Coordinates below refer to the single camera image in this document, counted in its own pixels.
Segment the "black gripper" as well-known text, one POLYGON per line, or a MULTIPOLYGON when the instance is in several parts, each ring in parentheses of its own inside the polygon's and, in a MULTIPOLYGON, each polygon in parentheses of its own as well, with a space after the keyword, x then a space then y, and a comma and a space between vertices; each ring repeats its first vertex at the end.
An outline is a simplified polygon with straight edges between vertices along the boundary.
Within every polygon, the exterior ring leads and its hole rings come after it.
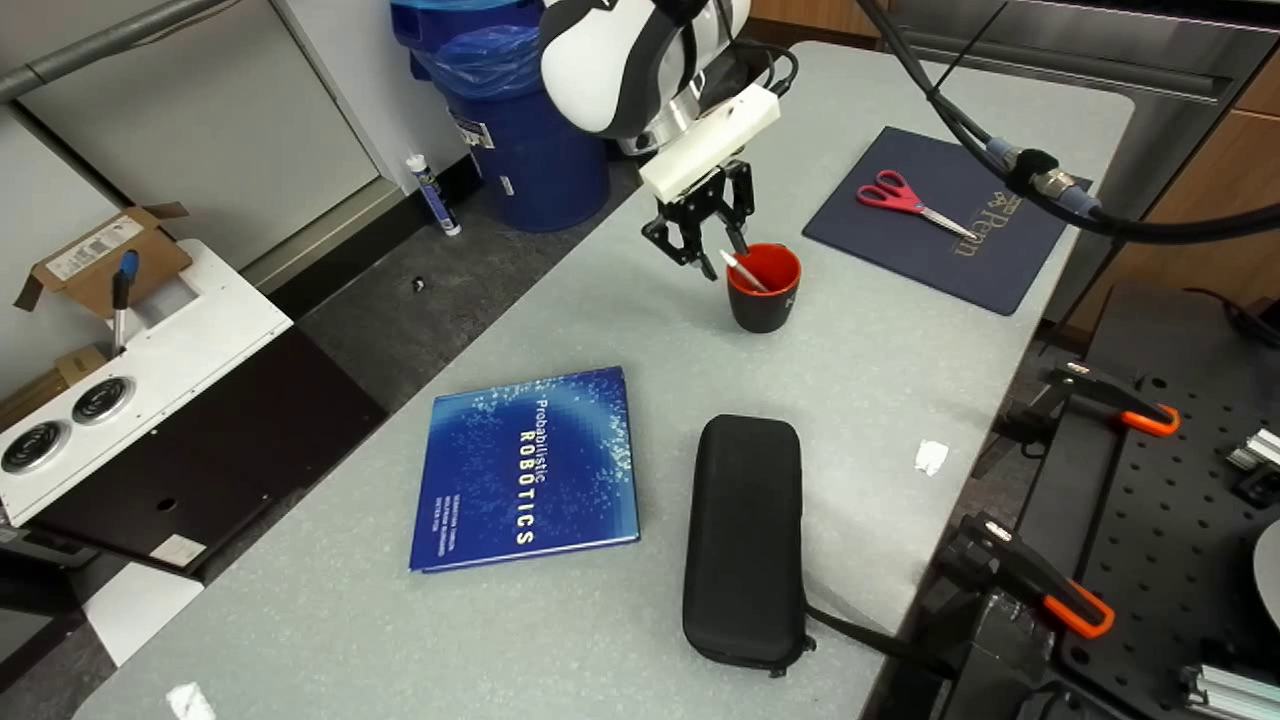
POLYGON ((671 238, 668 224, 705 224, 707 218, 725 220, 725 231, 735 252, 746 247, 743 224, 754 212, 751 168, 743 162, 729 162, 698 177, 675 202, 654 204, 654 220, 639 224, 639 238, 660 247, 671 265, 697 265, 705 280, 717 280, 712 262, 705 255, 698 238, 671 238))

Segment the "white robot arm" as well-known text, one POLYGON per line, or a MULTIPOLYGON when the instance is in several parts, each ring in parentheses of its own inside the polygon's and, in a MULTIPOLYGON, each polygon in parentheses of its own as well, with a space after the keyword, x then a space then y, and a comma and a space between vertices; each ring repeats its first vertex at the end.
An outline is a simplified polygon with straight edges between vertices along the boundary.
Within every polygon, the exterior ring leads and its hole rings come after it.
POLYGON ((597 142, 643 151, 654 218, 639 229, 668 262, 717 275, 705 220, 743 252, 754 212, 743 150, 781 119, 785 88, 735 60, 751 0, 544 0, 541 80, 553 109, 597 142))

